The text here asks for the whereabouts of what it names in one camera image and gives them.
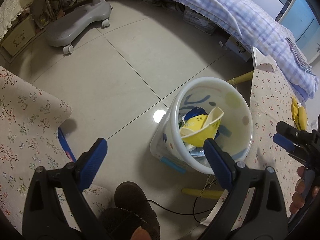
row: caster wheel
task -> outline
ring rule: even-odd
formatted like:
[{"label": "caster wheel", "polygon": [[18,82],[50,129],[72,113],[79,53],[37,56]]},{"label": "caster wheel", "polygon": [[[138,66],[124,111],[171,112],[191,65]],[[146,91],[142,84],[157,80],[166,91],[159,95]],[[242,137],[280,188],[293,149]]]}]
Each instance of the caster wheel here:
[{"label": "caster wheel", "polygon": [[69,44],[63,48],[64,54],[70,54],[72,52],[73,52],[73,46],[71,44]]},{"label": "caster wheel", "polygon": [[102,21],[102,28],[109,27],[109,26],[110,26],[109,19],[105,19],[104,21]]}]

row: crumpled yellow cup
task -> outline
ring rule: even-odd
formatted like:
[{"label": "crumpled yellow cup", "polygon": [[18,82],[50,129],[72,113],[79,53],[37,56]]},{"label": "crumpled yellow cup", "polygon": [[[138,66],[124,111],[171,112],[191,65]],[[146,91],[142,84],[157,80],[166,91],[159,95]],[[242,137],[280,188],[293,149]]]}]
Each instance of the crumpled yellow cup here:
[{"label": "crumpled yellow cup", "polygon": [[193,129],[190,129],[190,126],[188,125],[186,126],[187,124],[186,123],[183,127],[180,128],[181,139],[184,142],[189,143],[191,145],[194,145],[197,147],[203,147],[204,141],[207,138],[215,138],[223,114],[224,112],[219,107],[215,107],[209,113],[207,119],[203,123],[203,126],[196,131],[194,131]]}]

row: gray stand base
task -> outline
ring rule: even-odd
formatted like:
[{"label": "gray stand base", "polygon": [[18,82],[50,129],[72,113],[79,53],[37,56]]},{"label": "gray stand base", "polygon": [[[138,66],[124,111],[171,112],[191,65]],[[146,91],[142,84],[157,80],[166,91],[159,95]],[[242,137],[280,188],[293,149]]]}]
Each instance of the gray stand base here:
[{"label": "gray stand base", "polygon": [[50,46],[64,46],[64,53],[72,53],[73,47],[71,42],[73,42],[90,23],[101,21],[102,27],[109,26],[108,18],[110,13],[111,5],[104,0],[101,0],[95,5],[85,4],[79,6],[73,12],[50,23],[44,32],[45,38]]}]

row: storage box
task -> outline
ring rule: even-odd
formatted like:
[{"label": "storage box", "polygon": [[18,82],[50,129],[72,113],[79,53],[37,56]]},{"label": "storage box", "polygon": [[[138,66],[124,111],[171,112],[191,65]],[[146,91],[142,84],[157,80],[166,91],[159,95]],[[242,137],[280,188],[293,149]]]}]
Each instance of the storage box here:
[{"label": "storage box", "polygon": [[11,56],[14,56],[35,35],[35,24],[31,15],[29,15],[12,30],[8,37],[2,42],[1,46],[4,47]]},{"label": "storage box", "polygon": [[227,40],[225,46],[231,49],[234,53],[240,56],[244,61],[248,61],[252,57],[251,51],[248,51],[239,41],[234,37],[230,36]]},{"label": "storage box", "polygon": [[217,28],[217,25],[214,22],[200,13],[191,10],[188,6],[186,6],[184,10],[183,20],[209,35],[212,35],[214,30]]}]

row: tile floor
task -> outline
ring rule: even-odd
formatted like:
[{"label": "tile floor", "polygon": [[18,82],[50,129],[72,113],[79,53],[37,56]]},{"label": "tile floor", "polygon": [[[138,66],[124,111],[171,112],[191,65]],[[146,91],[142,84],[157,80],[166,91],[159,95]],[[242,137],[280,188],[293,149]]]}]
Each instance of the tile floor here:
[{"label": "tile floor", "polygon": [[[48,46],[43,35],[12,62],[10,70],[34,86],[73,106],[63,125],[76,156],[98,137],[108,140],[108,154],[94,183],[114,192],[131,180],[147,197],[176,212],[191,213],[193,197],[183,187],[203,188],[207,176],[179,174],[155,159],[149,143],[157,128],[156,110],[167,110],[180,87],[190,79],[214,76],[224,80],[252,70],[219,46],[223,32],[214,35],[185,24],[182,17],[139,0],[110,0],[110,27],[91,24],[74,42],[75,51]],[[251,84],[239,90],[246,99]],[[196,211],[214,205],[199,200]],[[153,206],[161,238],[179,239],[197,223]]]}]

